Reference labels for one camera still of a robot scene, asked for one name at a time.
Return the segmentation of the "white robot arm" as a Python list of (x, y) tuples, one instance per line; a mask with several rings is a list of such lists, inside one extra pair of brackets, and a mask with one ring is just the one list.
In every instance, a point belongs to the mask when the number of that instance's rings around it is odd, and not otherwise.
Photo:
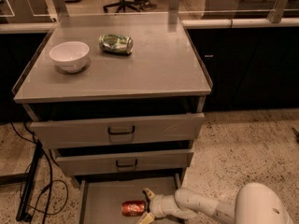
[(264, 184), (248, 183), (229, 204), (208, 198), (187, 188), (172, 195), (154, 194), (144, 189), (149, 198), (149, 211), (136, 224), (151, 224), (156, 218), (173, 216), (181, 219), (203, 213), (220, 224), (294, 224), (283, 202)]

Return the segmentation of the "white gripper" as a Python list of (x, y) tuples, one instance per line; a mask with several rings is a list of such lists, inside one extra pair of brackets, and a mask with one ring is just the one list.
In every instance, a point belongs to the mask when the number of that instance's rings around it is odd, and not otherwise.
[(144, 188), (143, 192), (145, 193), (146, 197), (150, 200), (150, 212), (145, 212), (141, 216), (141, 218), (136, 222), (136, 224), (151, 224), (156, 217), (174, 217), (176, 215), (178, 206), (175, 202), (175, 198), (173, 195), (155, 195), (155, 193), (148, 188)]

